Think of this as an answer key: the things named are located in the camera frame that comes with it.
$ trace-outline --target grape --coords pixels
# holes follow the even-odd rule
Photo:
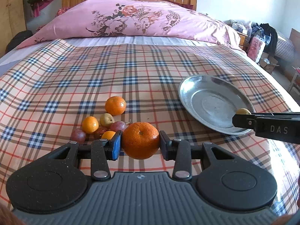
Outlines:
[[[86,139],[86,134],[82,129],[74,129],[71,133],[70,140],[77,141],[79,144],[83,144]]]
[[[104,132],[106,132],[108,130],[108,128],[100,126],[95,132],[94,132],[94,138],[97,139],[101,139],[102,134],[104,134]]]
[[[124,131],[124,129],[126,129],[126,124],[123,121],[116,121],[110,126],[110,130],[114,132]]]

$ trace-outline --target wooden wardrobe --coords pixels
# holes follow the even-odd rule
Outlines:
[[[10,40],[24,30],[23,0],[0,0],[0,57]]]

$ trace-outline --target orange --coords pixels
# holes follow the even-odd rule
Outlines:
[[[159,148],[158,130],[150,123],[133,123],[123,131],[122,148],[134,159],[147,159]]]
[[[113,115],[121,115],[125,112],[126,101],[120,96],[112,96],[105,103],[105,110]]]
[[[89,116],[82,121],[81,127],[86,134],[92,134],[99,128],[99,123],[97,118]]]
[[[106,131],[104,132],[104,134],[102,134],[101,139],[107,139],[107,140],[111,140],[113,138],[113,136],[115,135],[116,132],[114,131]]]

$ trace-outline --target metal plate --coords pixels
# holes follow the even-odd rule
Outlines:
[[[230,135],[250,131],[234,127],[232,117],[240,108],[255,112],[254,107],[244,93],[227,81],[210,75],[190,76],[181,81],[178,94],[185,109],[205,126]]]

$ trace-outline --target plaid bed sheet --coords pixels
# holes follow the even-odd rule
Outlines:
[[[9,203],[5,184],[17,169],[69,141],[87,116],[105,113],[113,95],[127,102],[115,120],[149,122],[170,138],[192,145],[214,142],[270,171],[278,185],[272,209],[296,212],[299,146],[256,137],[254,132],[228,136],[196,121],[181,104],[177,88],[193,74],[209,74],[241,89],[256,112],[290,109],[269,81],[239,54],[223,46],[114,45],[74,47],[55,40],[23,59],[0,77],[0,201]],[[93,140],[90,136],[86,143]],[[134,160],[121,153],[114,171],[168,171],[158,151],[150,159]],[[193,174],[201,172],[193,160]],[[81,170],[90,175],[90,161]]]

